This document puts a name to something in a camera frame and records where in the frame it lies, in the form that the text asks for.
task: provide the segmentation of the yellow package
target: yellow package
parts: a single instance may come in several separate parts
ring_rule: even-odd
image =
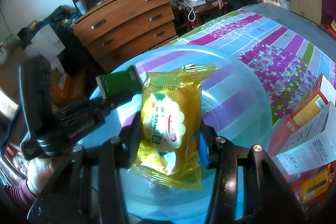
[[[201,122],[201,81],[215,65],[148,73],[142,90],[141,141],[132,170],[152,182],[201,190],[194,134]]]

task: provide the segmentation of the white paper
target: white paper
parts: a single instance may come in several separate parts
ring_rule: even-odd
[[[54,62],[55,57],[65,49],[50,25],[39,30],[31,42],[25,50],[29,58],[42,54],[50,62]]]
[[[336,107],[329,103],[293,133],[277,158],[289,175],[313,170],[336,160]]]

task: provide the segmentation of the dresser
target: dresser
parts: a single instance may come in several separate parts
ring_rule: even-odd
[[[108,0],[73,30],[106,73],[174,37],[172,0]]]

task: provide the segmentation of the screw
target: screw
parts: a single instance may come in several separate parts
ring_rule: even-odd
[[[217,137],[216,138],[216,143],[218,143],[218,144],[223,144],[225,142],[226,142],[226,139],[223,138],[223,137]]]
[[[263,148],[260,145],[256,144],[255,146],[253,146],[253,150],[256,152],[261,152]]]
[[[111,138],[111,143],[120,143],[121,139],[119,137],[112,137]]]
[[[76,144],[76,145],[73,147],[72,151],[73,151],[73,152],[79,152],[79,151],[81,151],[82,149],[83,149],[83,145]]]

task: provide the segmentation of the yellow plastic wrapper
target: yellow plastic wrapper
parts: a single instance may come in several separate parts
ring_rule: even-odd
[[[201,190],[194,134],[201,122],[201,82],[215,65],[148,73],[142,90],[141,141],[133,172],[151,182]]]

